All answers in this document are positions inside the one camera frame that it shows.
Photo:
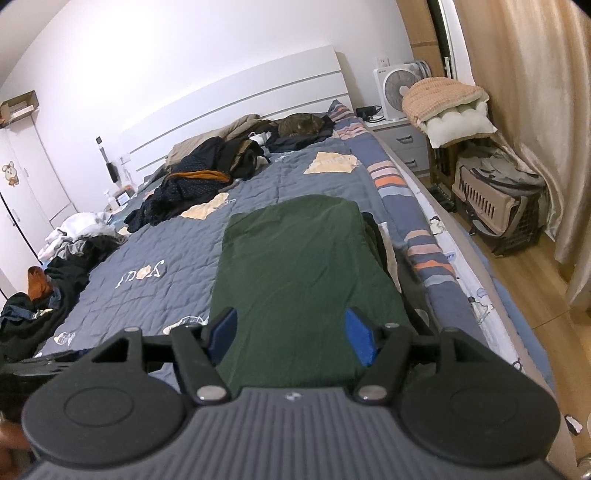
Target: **wardrobe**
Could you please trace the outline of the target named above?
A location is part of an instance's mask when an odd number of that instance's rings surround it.
[[[54,228],[76,210],[30,116],[0,129],[0,303],[27,291],[27,269]]]

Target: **white fan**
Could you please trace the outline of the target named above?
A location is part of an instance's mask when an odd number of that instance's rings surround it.
[[[375,69],[374,76],[378,84],[384,117],[388,120],[398,120],[405,117],[402,111],[402,98],[415,83],[430,77],[431,70],[425,62],[419,60]]]

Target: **bed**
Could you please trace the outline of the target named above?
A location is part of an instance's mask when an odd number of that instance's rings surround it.
[[[417,311],[425,322],[465,330],[551,389],[544,352],[535,337],[528,336],[527,326],[518,324],[521,336],[518,333],[507,314],[515,306],[506,292],[504,299],[499,296],[477,248],[404,163],[352,113],[331,46],[254,66],[148,115],[118,141],[125,167],[140,183],[162,165],[172,145],[251,112],[269,119],[328,112],[334,134],[300,151],[272,154],[268,167],[217,197],[203,219],[181,215],[132,234],[92,271],[78,304],[39,355],[92,348],[129,326],[141,327],[145,335],[162,335],[178,325],[205,324],[230,216],[320,193],[353,200],[387,226],[394,248],[408,260],[417,297],[424,299]],[[352,155],[357,163],[350,173],[304,174],[318,153]],[[123,227],[121,220],[157,185],[158,180],[147,185],[113,221]],[[529,351],[535,352],[535,362]],[[176,384],[170,366],[154,375]],[[574,450],[565,428],[563,422],[550,460],[568,473]]]

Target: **silver screw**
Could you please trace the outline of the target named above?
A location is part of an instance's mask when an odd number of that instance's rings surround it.
[[[361,400],[383,400],[388,392],[381,385],[365,385],[357,392]]]
[[[205,385],[197,390],[197,396],[202,401],[217,401],[226,396],[226,389],[218,385]]]

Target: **drawer handle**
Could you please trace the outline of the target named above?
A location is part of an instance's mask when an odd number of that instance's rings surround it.
[[[407,137],[397,138],[400,143],[408,145],[409,143],[413,143],[413,136],[409,135]]]

